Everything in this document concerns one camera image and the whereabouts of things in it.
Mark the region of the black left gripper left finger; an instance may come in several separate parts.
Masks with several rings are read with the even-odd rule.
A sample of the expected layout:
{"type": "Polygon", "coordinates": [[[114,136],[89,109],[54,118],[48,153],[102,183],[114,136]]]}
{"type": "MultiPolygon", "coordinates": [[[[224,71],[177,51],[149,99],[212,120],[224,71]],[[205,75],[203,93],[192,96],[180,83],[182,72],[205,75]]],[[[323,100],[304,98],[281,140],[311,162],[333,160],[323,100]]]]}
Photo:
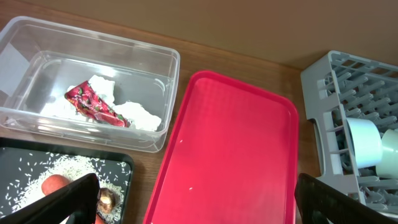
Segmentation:
{"type": "Polygon", "coordinates": [[[1,224],[94,223],[100,184],[94,173],[86,174],[44,198],[1,219],[1,224]]]}

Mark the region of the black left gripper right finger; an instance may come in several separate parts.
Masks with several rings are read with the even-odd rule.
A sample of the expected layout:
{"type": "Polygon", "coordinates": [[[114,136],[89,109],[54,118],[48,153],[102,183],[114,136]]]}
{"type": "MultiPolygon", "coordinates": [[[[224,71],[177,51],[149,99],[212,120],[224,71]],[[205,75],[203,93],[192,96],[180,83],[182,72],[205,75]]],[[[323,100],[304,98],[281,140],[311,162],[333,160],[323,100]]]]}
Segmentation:
{"type": "Polygon", "coordinates": [[[303,223],[397,224],[306,173],[298,176],[295,199],[303,223]]]}

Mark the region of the brown mushroom piece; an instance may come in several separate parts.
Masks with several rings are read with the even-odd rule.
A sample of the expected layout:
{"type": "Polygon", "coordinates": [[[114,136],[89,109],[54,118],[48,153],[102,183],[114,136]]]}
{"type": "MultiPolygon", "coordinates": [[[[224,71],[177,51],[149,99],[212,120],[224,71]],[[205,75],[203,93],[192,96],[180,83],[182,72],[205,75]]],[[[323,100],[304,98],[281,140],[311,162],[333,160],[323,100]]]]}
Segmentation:
{"type": "Polygon", "coordinates": [[[116,206],[116,196],[108,188],[100,188],[97,210],[99,212],[110,214],[116,206]]]}

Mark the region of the orange carrot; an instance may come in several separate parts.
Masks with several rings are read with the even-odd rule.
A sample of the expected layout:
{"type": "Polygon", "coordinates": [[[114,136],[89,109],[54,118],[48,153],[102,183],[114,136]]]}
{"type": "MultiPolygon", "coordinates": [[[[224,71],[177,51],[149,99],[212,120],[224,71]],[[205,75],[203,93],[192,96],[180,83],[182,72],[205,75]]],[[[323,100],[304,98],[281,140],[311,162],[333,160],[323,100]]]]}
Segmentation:
{"type": "Polygon", "coordinates": [[[70,181],[66,177],[54,174],[43,181],[41,189],[44,195],[49,195],[69,183],[70,181]]]}

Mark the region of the light blue rice bowl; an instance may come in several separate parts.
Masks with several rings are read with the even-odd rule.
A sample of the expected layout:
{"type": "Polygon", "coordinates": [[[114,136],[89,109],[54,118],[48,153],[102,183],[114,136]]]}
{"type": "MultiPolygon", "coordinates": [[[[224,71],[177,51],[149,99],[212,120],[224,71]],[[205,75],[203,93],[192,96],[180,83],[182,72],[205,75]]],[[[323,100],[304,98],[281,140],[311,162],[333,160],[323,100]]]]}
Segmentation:
{"type": "Polygon", "coordinates": [[[357,168],[367,168],[382,160],[382,142],[376,125],[367,119],[347,118],[357,168]]]}

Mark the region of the mint green bowl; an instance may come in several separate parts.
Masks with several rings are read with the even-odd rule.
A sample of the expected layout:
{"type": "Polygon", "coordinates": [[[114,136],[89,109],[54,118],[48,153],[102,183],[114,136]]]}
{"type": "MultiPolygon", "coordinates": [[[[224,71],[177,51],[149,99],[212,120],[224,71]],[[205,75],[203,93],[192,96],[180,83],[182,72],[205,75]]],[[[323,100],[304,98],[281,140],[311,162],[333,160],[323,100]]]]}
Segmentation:
{"type": "Polygon", "coordinates": [[[382,160],[376,165],[376,174],[382,178],[397,178],[397,131],[388,129],[381,138],[382,160]]]}

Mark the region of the white tissue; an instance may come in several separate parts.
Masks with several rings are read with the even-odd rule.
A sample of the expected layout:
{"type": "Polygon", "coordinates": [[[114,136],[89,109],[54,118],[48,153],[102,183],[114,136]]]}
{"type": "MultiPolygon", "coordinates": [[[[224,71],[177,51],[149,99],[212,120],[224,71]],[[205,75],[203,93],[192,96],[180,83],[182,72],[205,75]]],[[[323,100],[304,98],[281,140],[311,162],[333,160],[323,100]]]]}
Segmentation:
{"type": "MultiPolygon", "coordinates": [[[[156,131],[160,126],[162,121],[161,118],[150,114],[139,103],[127,101],[121,105],[115,105],[114,81],[94,75],[88,80],[88,82],[102,100],[115,110],[117,114],[121,114],[130,122],[129,128],[143,131],[156,131]]],[[[75,86],[68,87],[67,92],[74,87],[75,86]]],[[[46,116],[56,116],[65,119],[108,124],[83,116],[81,113],[77,112],[76,108],[68,100],[65,99],[64,95],[57,97],[53,103],[47,103],[40,113],[46,116]]]]}

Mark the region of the red snack wrapper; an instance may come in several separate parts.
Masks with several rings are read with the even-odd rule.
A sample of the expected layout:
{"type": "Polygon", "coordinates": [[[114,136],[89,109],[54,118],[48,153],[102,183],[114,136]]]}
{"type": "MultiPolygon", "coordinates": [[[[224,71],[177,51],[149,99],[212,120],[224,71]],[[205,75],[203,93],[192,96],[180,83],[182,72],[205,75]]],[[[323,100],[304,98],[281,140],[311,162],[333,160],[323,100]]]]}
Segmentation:
{"type": "Polygon", "coordinates": [[[83,116],[113,126],[130,127],[130,122],[126,118],[121,114],[117,114],[115,110],[95,93],[88,80],[66,92],[64,97],[83,116]]]}

